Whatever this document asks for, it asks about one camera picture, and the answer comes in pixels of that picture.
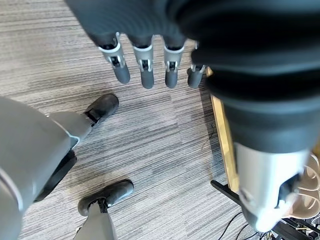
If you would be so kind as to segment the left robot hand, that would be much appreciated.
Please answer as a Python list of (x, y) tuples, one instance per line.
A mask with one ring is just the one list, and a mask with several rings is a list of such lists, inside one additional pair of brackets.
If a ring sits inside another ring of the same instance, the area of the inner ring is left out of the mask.
[(317, 0), (69, 0), (96, 45), (107, 34), (185, 37), (224, 105), (247, 222), (271, 230), (289, 210), (320, 134)]

